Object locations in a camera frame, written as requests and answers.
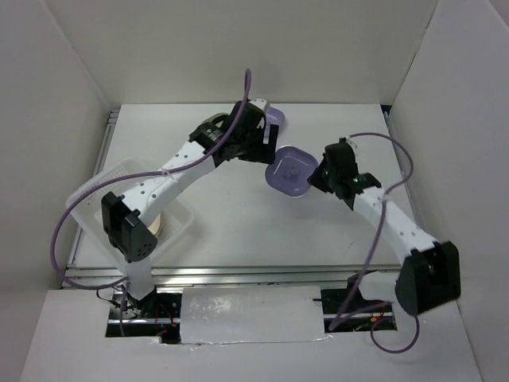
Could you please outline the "purple plate back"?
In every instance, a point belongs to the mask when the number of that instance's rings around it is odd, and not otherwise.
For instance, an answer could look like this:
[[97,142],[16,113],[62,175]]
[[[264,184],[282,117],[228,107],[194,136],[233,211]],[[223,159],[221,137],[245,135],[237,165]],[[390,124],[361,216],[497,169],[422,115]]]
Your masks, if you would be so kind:
[[268,107],[266,110],[266,121],[269,124],[278,125],[279,127],[283,127],[286,120],[285,114],[277,109],[276,107]]

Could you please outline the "purple plate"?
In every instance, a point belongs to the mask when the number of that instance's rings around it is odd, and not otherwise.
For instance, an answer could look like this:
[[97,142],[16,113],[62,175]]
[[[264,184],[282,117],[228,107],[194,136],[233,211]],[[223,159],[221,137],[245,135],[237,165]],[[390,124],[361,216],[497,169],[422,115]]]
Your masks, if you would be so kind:
[[302,197],[310,189],[308,178],[318,167],[314,156],[295,146],[281,146],[274,163],[265,170],[268,186],[288,197]]
[[279,127],[283,127],[286,120],[285,114],[277,109],[276,107],[268,107],[266,110],[266,121],[269,124],[278,125]]

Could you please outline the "green plate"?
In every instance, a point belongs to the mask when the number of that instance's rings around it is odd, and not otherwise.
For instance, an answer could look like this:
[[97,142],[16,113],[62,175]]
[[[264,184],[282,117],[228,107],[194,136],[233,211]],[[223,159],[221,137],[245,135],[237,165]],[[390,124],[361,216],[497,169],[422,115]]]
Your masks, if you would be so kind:
[[229,116],[228,113],[217,113],[205,119],[202,123],[212,123],[218,128],[223,124],[223,121]]

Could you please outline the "cream plate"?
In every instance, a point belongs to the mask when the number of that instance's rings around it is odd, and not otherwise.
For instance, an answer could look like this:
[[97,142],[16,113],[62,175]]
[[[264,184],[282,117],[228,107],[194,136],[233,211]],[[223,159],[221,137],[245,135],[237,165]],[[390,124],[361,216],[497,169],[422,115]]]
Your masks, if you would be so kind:
[[163,229],[163,218],[162,213],[159,213],[152,224],[148,227],[149,231],[158,238],[161,235]]

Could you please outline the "white plastic bin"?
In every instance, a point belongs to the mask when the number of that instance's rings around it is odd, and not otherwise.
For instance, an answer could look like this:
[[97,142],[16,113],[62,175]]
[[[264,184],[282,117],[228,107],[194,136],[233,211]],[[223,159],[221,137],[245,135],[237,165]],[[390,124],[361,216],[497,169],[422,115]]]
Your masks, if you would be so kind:
[[[80,186],[66,200],[65,205],[70,206],[83,193],[110,179],[153,170],[154,164],[151,161],[139,158],[126,158],[104,166],[94,177]],[[72,217],[83,230],[72,261],[73,267],[79,269],[110,268],[117,269],[122,273],[125,271],[124,255],[110,245],[107,234],[103,230],[101,200],[109,191],[118,196],[140,182],[142,179],[138,178],[105,186],[88,195],[71,211]],[[187,233],[194,221],[194,214],[186,203],[177,198],[162,211],[162,218],[161,235],[157,238],[157,246],[149,255],[153,265]]]

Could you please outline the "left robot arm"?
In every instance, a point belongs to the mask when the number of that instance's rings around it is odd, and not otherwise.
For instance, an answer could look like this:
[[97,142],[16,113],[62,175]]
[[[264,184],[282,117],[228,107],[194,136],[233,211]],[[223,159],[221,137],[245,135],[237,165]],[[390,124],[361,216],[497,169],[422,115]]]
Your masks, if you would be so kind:
[[101,200],[103,230],[110,245],[126,262],[128,306],[140,318],[157,308],[150,255],[162,242],[149,226],[192,183],[224,162],[271,164],[275,159],[279,126],[267,119],[269,101],[239,101],[230,113],[202,122],[180,150],[153,176]]

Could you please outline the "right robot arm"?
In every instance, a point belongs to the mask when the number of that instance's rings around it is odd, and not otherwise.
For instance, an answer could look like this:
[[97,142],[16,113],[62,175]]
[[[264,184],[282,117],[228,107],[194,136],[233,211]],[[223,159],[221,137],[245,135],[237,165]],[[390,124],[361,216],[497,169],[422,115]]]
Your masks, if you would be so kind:
[[450,241],[440,243],[421,230],[390,198],[390,189],[370,173],[360,173],[346,138],[324,149],[320,165],[308,183],[335,195],[376,229],[401,264],[395,281],[396,302],[410,316],[418,316],[460,297],[460,259]]

